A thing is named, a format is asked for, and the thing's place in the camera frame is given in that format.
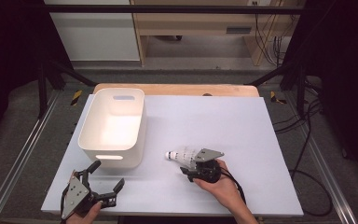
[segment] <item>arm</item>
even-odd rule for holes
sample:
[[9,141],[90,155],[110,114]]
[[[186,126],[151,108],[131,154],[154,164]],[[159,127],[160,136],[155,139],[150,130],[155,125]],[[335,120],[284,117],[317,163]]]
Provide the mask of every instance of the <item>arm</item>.
[[[228,170],[223,161],[217,160],[217,162],[220,167]],[[222,175],[219,181],[214,184],[200,179],[193,179],[193,181],[200,186],[200,188],[212,193],[217,201],[230,211],[238,224],[257,223],[255,217],[252,215],[248,206],[246,206],[238,193],[235,183],[227,176]]]
[[85,217],[80,217],[78,214],[71,215],[66,220],[66,224],[92,224],[94,219],[100,213],[101,205],[101,203],[94,204]]

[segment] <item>white cabinet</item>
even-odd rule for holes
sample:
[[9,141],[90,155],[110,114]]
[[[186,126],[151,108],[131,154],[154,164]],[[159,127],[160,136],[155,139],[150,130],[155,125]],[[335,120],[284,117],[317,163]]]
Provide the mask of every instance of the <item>white cabinet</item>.
[[[45,0],[62,5],[129,5],[128,0]],[[50,13],[71,61],[139,61],[130,13]]]

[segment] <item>floor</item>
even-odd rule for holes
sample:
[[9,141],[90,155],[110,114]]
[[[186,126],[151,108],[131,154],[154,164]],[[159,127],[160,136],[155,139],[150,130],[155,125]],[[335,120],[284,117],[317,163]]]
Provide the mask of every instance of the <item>floor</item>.
[[[227,83],[243,84],[265,75],[274,68],[266,61],[254,67],[249,52],[240,37],[221,38],[216,36],[184,36],[176,41],[173,36],[156,36],[151,39],[145,66],[134,63],[78,64],[77,71],[97,82],[138,82],[138,83]],[[6,193],[0,194],[0,221],[7,223],[48,223],[58,221],[52,214],[40,211],[46,190],[54,178],[61,162],[67,143],[71,139],[78,117],[85,104],[86,97],[92,93],[92,87],[86,87],[71,77],[65,76],[67,85],[63,91],[48,90],[49,96],[57,97],[56,104],[41,128],[41,134],[35,136],[35,143],[24,159],[24,164],[14,172],[13,164],[24,151],[24,143],[37,123],[38,95],[37,83],[14,90],[10,94],[9,108],[0,125],[0,188],[7,181],[12,182]],[[291,118],[295,110],[290,102],[295,98],[292,91],[281,91],[279,77],[275,77],[258,87],[260,95],[270,114],[271,122],[277,123]],[[312,79],[315,85],[317,78]],[[76,105],[71,105],[74,93],[83,93]],[[277,100],[271,100],[271,92]],[[306,100],[317,99],[315,92],[307,90]],[[275,129],[286,127],[293,120],[274,125]],[[304,126],[298,126],[289,132],[277,132],[285,162],[289,169],[295,166],[300,149],[304,145]],[[320,151],[338,188],[344,196],[355,222],[345,222],[339,216],[342,203],[334,201],[331,212],[323,217],[306,214],[303,217],[262,217],[260,223],[358,223],[358,164],[342,157],[340,143],[330,128],[328,119],[321,111],[311,118],[311,140],[302,158],[299,168],[323,182],[323,174],[318,169],[312,152]],[[15,178],[8,174],[21,174]],[[294,180],[303,209],[310,213],[321,214],[329,209],[329,201],[323,188],[317,182],[304,175],[296,175]],[[174,223],[174,219],[163,219],[165,223]],[[100,217],[100,221],[117,223],[117,217]],[[205,223],[217,223],[203,220]],[[128,217],[124,223],[156,223],[150,217]]]

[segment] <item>gray floor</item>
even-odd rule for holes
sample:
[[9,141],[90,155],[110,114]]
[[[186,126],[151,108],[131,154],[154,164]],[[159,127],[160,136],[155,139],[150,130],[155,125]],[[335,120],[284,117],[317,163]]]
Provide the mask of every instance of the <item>gray floor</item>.
[[[203,50],[203,43],[219,42],[218,46],[230,46],[230,44],[238,46],[239,43],[242,43],[240,38],[225,40],[216,37],[184,36],[182,41],[173,42],[172,38],[168,36],[156,37],[151,44],[156,44],[157,47],[149,48],[149,63],[145,67],[126,65],[115,70],[109,67],[103,69],[101,67],[98,69],[96,67],[92,69],[83,67],[79,68],[78,71],[98,82],[243,84],[255,80],[272,69],[269,64],[253,67],[246,48],[238,50],[238,47],[224,47],[215,49],[215,54],[206,53]],[[191,52],[187,49],[180,51],[179,46],[188,48],[190,44],[194,46],[191,48]],[[224,57],[227,62],[222,63],[219,57]],[[86,102],[86,96],[92,92],[91,87],[86,87],[70,77],[65,77],[65,79],[68,82],[65,90],[60,92],[58,102],[34,147],[33,153],[23,168],[16,186],[8,197],[0,218],[59,219],[57,216],[42,213],[40,207],[46,196],[45,191],[54,178],[67,143],[71,139],[71,132],[75,129],[82,107]],[[275,84],[278,80],[277,77],[258,88],[260,95],[265,98],[273,123],[286,120],[294,115],[289,104],[270,101],[270,91],[275,91],[277,98],[281,100],[287,100],[288,94],[291,94],[291,92],[279,90]],[[77,105],[70,105],[77,90],[83,91],[79,102]],[[307,92],[307,101],[311,102],[315,98],[313,94]],[[19,155],[28,134],[33,129],[37,113],[36,82],[20,87],[10,94],[9,108],[0,124],[0,186]],[[276,128],[284,127],[289,123],[281,124]],[[311,134],[321,149],[358,221],[358,164],[356,161],[342,158],[340,143],[323,114],[318,113],[311,118],[311,127]],[[304,143],[302,132],[299,128],[296,128],[291,132],[278,134],[277,137],[288,168],[293,168],[299,150]],[[300,164],[300,169],[320,180],[318,170],[308,150]],[[296,175],[295,187],[304,209],[314,213],[321,213],[326,210],[328,205],[326,196],[314,182],[309,181],[304,176]],[[116,217],[103,217],[101,219],[117,221]],[[264,217],[264,222],[341,223],[341,220],[336,209],[333,209],[325,217],[310,215],[292,218]]]

